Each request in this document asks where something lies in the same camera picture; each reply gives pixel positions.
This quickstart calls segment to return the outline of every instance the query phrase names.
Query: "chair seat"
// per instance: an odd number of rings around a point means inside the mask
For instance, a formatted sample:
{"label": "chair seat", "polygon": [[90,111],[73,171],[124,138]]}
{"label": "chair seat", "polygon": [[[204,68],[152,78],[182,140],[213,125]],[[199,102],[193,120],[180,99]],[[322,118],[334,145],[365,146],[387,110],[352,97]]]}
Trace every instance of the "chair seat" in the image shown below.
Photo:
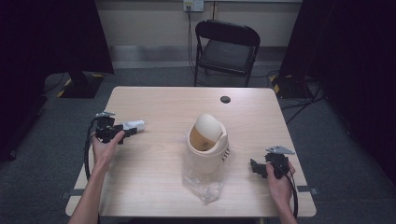
{"label": "chair seat", "polygon": [[237,73],[247,73],[254,48],[209,40],[200,58],[202,67],[226,67]]}

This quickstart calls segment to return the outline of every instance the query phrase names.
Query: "hand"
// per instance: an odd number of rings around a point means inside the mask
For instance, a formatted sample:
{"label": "hand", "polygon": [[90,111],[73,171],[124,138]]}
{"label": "hand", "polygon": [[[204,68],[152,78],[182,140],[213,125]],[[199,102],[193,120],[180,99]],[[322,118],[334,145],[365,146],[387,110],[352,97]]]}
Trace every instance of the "hand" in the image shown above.
{"label": "hand", "polygon": [[120,131],[106,144],[102,143],[96,137],[92,139],[94,166],[97,166],[98,164],[102,169],[104,169],[104,172],[108,170],[110,162],[113,159],[116,146],[123,136],[124,131]]}
{"label": "hand", "polygon": [[[291,174],[295,173],[294,167],[289,162],[290,172],[288,176],[291,179]],[[280,179],[276,179],[274,175],[274,166],[271,163],[266,164],[266,170],[268,174],[268,187],[270,189],[271,197],[273,198],[276,208],[290,208],[290,198],[292,195],[292,189],[289,180],[282,176]]]}

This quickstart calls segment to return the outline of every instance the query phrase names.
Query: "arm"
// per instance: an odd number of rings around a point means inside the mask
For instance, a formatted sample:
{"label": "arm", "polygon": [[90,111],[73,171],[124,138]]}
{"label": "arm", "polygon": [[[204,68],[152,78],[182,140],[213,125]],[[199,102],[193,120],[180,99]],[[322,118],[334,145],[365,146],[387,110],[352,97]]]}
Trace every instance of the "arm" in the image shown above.
{"label": "arm", "polygon": [[97,138],[92,139],[93,156],[95,165],[92,168],[92,174],[88,181],[87,187],[82,194],[78,205],[69,219],[69,223],[92,223],[96,224],[99,212],[99,202],[102,194],[102,186],[105,175],[113,159],[117,143],[123,137],[124,132],[119,132],[107,144],[99,141]]}
{"label": "arm", "polygon": [[[291,178],[291,174],[295,173],[294,167],[289,162],[290,172],[288,175]],[[297,220],[290,208],[290,198],[292,190],[288,179],[282,176],[280,179],[276,179],[274,175],[274,167],[270,164],[266,164],[266,170],[268,174],[268,187],[270,189],[271,197],[275,203],[276,211],[279,215],[280,222],[282,224],[294,224]]]}

